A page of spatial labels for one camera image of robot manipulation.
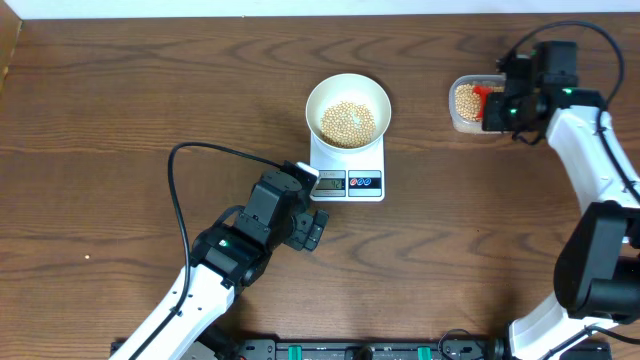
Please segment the red plastic measuring scoop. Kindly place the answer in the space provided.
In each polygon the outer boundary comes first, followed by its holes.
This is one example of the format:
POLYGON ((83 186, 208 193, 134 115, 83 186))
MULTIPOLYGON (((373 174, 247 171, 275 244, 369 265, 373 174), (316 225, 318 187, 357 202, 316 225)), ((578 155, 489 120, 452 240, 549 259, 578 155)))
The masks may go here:
POLYGON ((482 120, 484 116, 484 110, 487 103, 488 96, 494 91, 491 86, 475 85, 473 87, 473 93, 479 96, 480 106, 476 115, 477 120, 482 120))

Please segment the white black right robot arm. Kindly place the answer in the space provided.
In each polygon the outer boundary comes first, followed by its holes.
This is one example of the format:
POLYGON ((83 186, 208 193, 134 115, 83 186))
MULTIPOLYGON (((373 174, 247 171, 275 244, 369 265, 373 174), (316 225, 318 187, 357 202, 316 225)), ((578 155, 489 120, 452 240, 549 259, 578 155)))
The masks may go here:
POLYGON ((582 340, 639 318, 639 176, 611 126, 609 99, 578 85, 577 46, 546 41, 497 62, 504 90, 489 95, 482 127, 556 152, 581 218, 554 268, 552 293, 488 347, 489 359, 557 359, 582 340))

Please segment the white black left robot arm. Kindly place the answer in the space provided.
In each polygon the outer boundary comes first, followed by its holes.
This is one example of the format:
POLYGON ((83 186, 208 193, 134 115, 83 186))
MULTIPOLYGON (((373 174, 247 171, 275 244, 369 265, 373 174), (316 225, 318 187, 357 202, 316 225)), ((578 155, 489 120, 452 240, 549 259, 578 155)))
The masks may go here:
POLYGON ((314 251, 329 220, 324 210, 307 211, 318 181, 319 171, 301 162, 264 172, 245 206, 227 209, 198 235, 169 292, 111 357, 181 358, 264 273, 279 245, 314 251))

